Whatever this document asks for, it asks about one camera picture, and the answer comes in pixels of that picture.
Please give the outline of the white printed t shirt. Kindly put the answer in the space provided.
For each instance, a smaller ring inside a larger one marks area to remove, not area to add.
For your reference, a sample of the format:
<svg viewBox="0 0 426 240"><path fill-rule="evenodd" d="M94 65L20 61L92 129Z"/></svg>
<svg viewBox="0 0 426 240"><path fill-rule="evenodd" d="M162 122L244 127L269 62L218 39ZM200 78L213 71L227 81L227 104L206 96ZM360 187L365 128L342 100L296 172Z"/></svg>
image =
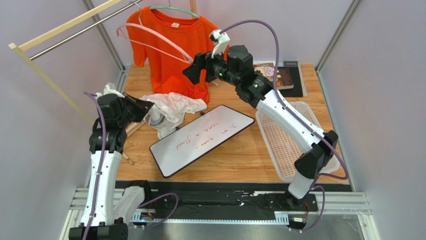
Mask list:
<svg viewBox="0 0 426 240"><path fill-rule="evenodd" d="M195 114L207 109L202 99L192 99L175 92L144 95L140 99L154 103L144 121L157 131L160 140L176 131L176 127L184 122L186 113Z"/></svg>

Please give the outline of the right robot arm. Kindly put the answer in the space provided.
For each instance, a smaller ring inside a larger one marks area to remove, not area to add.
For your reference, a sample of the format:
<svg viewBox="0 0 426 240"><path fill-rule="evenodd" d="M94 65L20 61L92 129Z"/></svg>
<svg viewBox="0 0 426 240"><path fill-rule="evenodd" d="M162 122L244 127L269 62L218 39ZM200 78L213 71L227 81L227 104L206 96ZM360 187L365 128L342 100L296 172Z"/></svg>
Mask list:
<svg viewBox="0 0 426 240"><path fill-rule="evenodd" d="M182 71L194 85L221 80L235 87L238 97L278 124L297 144L302 155L294 162L296 174L288 187L293 199L302 200L312 189L320 171L336 153L338 135L307 120L277 90L272 82L255 71L253 56L243 45L234 45L227 54L197 53Z"/></svg>

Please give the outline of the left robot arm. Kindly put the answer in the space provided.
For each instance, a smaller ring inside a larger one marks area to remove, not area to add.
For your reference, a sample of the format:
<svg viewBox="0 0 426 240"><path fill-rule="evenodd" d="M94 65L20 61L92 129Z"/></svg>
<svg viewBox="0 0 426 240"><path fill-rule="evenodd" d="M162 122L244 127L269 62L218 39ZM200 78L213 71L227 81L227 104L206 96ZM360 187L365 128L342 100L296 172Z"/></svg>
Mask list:
<svg viewBox="0 0 426 240"><path fill-rule="evenodd" d="M69 230L70 240L126 240L129 224L145 199L142 185L127 187L117 204L114 194L123 157L126 129L141 122L154 103L121 93L88 93L98 112L89 138L91 175L80 223Z"/></svg>

